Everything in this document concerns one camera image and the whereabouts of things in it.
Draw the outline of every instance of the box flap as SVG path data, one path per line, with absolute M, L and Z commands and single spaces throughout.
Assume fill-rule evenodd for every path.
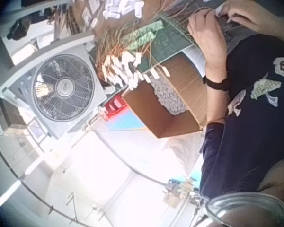
M 123 99 L 158 138 L 173 121 L 173 115 L 159 103 L 151 84 L 145 81 L 140 82 L 134 91 L 123 94 Z
M 196 121 L 206 124 L 207 95 L 201 75 L 183 53 L 164 62 L 171 74 L 166 77 L 178 95 L 182 98 Z
M 189 110 L 186 110 L 184 113 L 180 113 L 173 117 L 172 123 L 168 125 L 165 131 L 161 134 L 161 138 L 184 135 L 201 130 L 202 129 L 193 115 Z

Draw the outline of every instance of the red object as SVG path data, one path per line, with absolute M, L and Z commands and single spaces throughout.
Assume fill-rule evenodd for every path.
M 121 94 L 117 94 L 111 100 L 109 100 L 104 107 L 106 108 L 107 117 L 104 118 L 105 121 L 109 121 L 115 118 L 118 114 L 121 114 L 128 109 L 127 103 L 122 99 Z

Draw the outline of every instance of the navy blue t-shirt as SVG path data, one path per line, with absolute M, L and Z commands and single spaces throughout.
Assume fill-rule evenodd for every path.
M 207 125 L 200 193 L 213 198 L 255 192 L 284 159 L 284 42 L 251 36 L 228 55 L 230 80 L 225 125 Z

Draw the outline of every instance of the fan grille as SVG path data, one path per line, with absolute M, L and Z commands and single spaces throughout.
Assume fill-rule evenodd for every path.
M 44 116 L 58 122 L 70 121 L 88 108 L 94 86 L 88 65 L 76 56 L 63 54 L 51 58 L 39 69 L 33 96 Z

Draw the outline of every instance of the black wristwatch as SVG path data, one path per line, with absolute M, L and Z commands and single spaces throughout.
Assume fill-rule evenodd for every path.
M 202 78 L 203 83 L 207 84 L 209 87 L 215 90 L 222 90 L 222 91 L 228 91 L 229 89 L 229 80 L 228 78 L 224 79 L 221 83 L 215 83 L 209 80 L 206 75 Z

